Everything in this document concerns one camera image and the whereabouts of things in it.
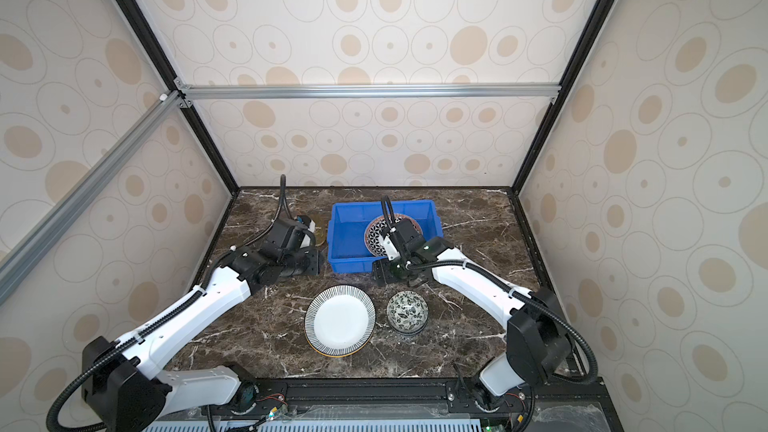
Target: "blue plastic bin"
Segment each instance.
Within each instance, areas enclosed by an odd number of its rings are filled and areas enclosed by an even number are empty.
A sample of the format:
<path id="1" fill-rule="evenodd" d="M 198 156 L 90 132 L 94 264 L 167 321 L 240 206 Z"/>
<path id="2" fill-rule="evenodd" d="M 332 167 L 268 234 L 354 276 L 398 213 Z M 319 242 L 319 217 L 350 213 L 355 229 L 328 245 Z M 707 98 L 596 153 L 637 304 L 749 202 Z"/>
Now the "blue plastic bin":
<path id="1" fill-rule="evenodd" d="M 395 214 L 414 218 L 429 240 L 442 236 L 440 217 L 431 200 L 401 200 L 392 203 Z M 366 247 L 363 235 L 371 220 L 381 216 L 380 202 L 346 202 L 333 204 L 331 223 L 328 225 L 328 263 L 337 274 L 371 273 L 374 257 Z"/>

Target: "wallpaper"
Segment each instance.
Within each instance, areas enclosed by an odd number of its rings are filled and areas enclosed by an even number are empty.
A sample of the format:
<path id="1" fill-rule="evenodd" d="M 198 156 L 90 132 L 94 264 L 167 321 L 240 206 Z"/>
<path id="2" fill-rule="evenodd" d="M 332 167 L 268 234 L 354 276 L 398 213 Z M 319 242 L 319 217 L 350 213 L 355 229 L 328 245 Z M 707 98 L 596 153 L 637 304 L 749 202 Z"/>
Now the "wallpaper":
<path id="1" fill-rule="evenodd" d="M 110 0 L 0 0 L 0 260 L 164 87 Z"/>
<path id="2" fill-rule="evenodd" d="M 0 430 L 45 430 L 88 342 L 187 292 L 230 197 L 202 154 L 173 112 L 0 307 Z M 79 392 L 61 417 L 97 422 Z"/>
<path id="3" fill-rule="evenodd" d="M 619 0 L 526 182 L 628 432 L 768 427 L 766 28 L 768 0 Z"/>
<path id="4" fill-rule="evenodd" d="M 548 97 L 199 100 L 240 186 L 508 186 Z"/>
<path id="5" fill-rule="evenodd" d="M 558 82 L 595 0 L 142 0 L 195 85 Z"/>

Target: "dark marble surface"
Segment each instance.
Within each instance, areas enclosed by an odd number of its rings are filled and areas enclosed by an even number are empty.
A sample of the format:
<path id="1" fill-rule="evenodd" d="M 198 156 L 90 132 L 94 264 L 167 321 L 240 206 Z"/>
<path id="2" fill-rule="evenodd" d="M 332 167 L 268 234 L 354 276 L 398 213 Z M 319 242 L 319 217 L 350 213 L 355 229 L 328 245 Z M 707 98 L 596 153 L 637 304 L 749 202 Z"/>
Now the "dark marble surface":
<path id="1" fill-rule="evenodd" d="M 538 289 L 503 190 L 302 188 L 289 189 L 288 197 L 294 215 L 307 214 L 326 225 L 334 203 L 377 201 L 383 193 L 392 200 L 434 200 L 448 240 L 510 282 Z M 271 189 L 242 191 L 213 257 L 265 227 L 277 197 L 277 191 Z M 327 243 L 320 249 L 327 254 Z M 376 327 L 371 341 L 359 352 L 327 358 L 306 342 L 303 319 L 312 299 L 338 284 L 354 285 L 368 293 L 376 306 Z M 368 274 L 334 274 L 326 263 L 320 276 L 292 278 L 265 288 L 226 312 L 180 350 L 168 369 L 212 368 L 235 361 L 262 378 L 455 377 L 452 362 L 471 375 L 504 351 L 503 328 L 463 295 L 434 281 L 415 289 L 429 306 L 426 329 L 404 338 L 386 320 L 386 304 L 401 290 L 407 286 L 377 287 Z"/>

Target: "white plate with striped rim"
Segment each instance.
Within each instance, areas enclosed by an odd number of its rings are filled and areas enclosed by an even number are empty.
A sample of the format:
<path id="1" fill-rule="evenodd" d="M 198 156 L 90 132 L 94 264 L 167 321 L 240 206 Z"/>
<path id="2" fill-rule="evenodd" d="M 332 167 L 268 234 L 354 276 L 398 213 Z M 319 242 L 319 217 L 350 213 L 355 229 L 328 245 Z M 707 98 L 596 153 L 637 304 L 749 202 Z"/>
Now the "white plate with striped rim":
<path id="1" fill-rule="evenodd" d="M 312 300 L 304 317 L 304 333 L 322 355 L 345 357 L 368 343 L 375 324 L 376 309 L 368 294 L 351 285 L 337 285 Z"/>

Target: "black and white patterned plate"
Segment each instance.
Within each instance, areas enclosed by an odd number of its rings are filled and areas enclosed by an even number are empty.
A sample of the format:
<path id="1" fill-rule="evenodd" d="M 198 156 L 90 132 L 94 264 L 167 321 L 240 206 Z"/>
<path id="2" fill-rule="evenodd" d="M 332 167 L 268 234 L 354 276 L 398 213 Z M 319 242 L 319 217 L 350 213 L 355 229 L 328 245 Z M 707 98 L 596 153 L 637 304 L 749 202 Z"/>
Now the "black and white patterned plate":
<path id="1" fill-rule="evenodd" d="M 304 317 L 304 333 L 322 355 L 344 357 L 368 343 L 375 324 L 376 309 L 368 294 L 351 285 L 337 285 L 312 300 Z"/>
<path id="2" fill-rule="evenodd" d="M 416 220 L 406 216 L 405 214 L 395 214 L 395 222 L 400 222 L 404 218 L 407 218 L 409 221 L 411 221 L 419 234 L 422 233 L 422 228 Z M 371 223 L 368 224 L 368 227 L 366 227 L 366 236 L 364 237 L 364 240 L 366 241 L 368 252 L 370 252 L 374 257 L 386 257 L 386 250 L 384 250 L 384 247 L 379 244 L 379 236 L 381 235 L 381 230 L 383 230 L 385 226 L 386 222 L 384 222 L 384 216 L 379 216 L 371 220 Z"/>

